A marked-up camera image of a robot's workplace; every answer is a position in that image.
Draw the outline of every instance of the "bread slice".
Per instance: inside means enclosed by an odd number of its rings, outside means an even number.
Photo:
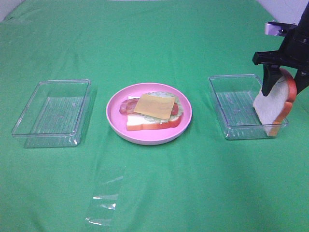
[[[287,70],[280,70],[283,76],[276,82],[269,95],[265,97],[260,91],[253,102],[263,125],[280,124],[290,113],[296,99],[297,88],[293,77]],[[279,129],[278,126],[267,126],[265,132],[267,136],[276,136]]]
[[[173,120],[169,120],[168,122],[158,123],[146,120],[141,114],[130,114],[127,115],[126,129],[128,131],[166,129],[178,126],[181,118],[182,115],[175,117]]]

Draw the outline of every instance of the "clear plastic container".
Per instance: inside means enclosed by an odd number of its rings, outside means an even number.
[[[253,108],[253,101],[262,85],[258,76],[212,76],[209,82],[213,105],[226,139],[272,138],[267,136],[267,128],[283,128],[288,125],[286,118],[281,124],[261,124]]]
[[[90,104],[89,80],[39,82],[12,136],[24,147],[77,146]]]

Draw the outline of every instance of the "table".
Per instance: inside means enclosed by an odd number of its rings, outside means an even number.
[[[234,141],[208,89],[212,75],[263,76],[254,52],[282,42],[263,34],[269,20],[253,0],[23,2],[0,23],[1,232],[307,231],[309,89],[277,138]],[[92,82],[86,137],[77,147],[25,149],[11,130],[36,84],[58,79]],[[144,146],[111,129],[108,100],[143,82],[190,100],[179,138]],[[100,208],[93,197],[104,191],[113,195]],[[101,209],[107,220],[88,223]]]

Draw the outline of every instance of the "white wall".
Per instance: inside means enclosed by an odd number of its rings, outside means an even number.
[[[0,0],[0,22],[24,0]]]
[[[308,0],[257,0],[280,23],[298,24]]]
[[[0,0],[0,22],[24,0]],[[257,0],[278,22],[298,24],[308,0]]]

